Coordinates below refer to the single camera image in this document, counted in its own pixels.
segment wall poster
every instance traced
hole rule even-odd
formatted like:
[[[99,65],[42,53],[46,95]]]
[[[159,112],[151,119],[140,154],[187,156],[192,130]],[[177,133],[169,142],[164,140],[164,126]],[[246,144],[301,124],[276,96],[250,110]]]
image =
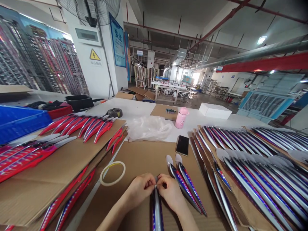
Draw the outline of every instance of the wall poster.
[[[115,55],[115,65],[126,68],[126,56],[124,47],[123,28],[109,12],[110,29],[113,43],[113,52]]]

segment hand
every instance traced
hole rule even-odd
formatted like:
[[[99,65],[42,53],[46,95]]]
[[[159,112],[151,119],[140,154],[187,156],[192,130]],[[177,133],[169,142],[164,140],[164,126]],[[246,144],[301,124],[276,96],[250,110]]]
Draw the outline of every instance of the hand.
[[[137,176],[121,197],[127,209],[132,210],[140,205],[145,198],[151,195],[155,185],[156,181],[151,173]]]
[[[157,189],[159,194],[177,215],[187,207],[185,198],[176,179],[165,174],[160,174],[158,176]]]

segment yellow triangle sign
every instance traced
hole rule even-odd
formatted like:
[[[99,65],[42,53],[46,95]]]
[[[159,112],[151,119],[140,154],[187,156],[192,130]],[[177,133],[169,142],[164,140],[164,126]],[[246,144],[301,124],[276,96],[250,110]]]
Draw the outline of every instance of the yellow triangle sign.
[[[100,61],[99,56],[93,49],[91,50],[90,59]]]

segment masking tape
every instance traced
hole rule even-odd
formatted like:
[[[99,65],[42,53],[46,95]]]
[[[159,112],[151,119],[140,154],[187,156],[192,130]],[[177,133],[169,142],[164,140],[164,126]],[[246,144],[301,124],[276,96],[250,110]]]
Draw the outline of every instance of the masking tape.
[[[122,166],[123,166],[122,175],[119,177],[119,179],[117,179],[117,180],[114,181],[114,182],[111,182],[111,183],[105,183],[105,182],[103,182],[103,179],[102,179],[103,174],[105,173],[105,171],[106,171],[107,169],[109,169],[111,166],[114,166],[114,165],[122,165]],[[124,164],[123,162],[121,162],[121,161],[112,162],[112,163],[110,163],[109,165],[107,165],[107,166],[104,168],[104,170],[101,172],[100,177],[99,177],[99,181],[100,181],[100,183],[101,183],[102,185],[104,185],[104,186],[107,186],[107,187],[108,187],[108,186],[113,186],[113,185],[115,185],[116,183],[118,183],[118,182],[123,178],[123,176],[124,176],[124,174],[125,174],[125,170],[126,170],[126,166],[125,166],[125,164]]]

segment blue air cooler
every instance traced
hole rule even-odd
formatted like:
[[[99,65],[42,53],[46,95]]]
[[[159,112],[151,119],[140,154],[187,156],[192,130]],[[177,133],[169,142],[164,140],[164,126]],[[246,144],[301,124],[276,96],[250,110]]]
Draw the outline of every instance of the blue air cooler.
[[[257,91],[250,91],[243,99],[238,115],[254,117],[264,123],[277,119],[296,96],[292,89],[302,79],[302,74],[274,73]]]
[[[240,104],[237,114],[269,123],[277,119],[292,104],[293,100],[292,97],[250,91]]]

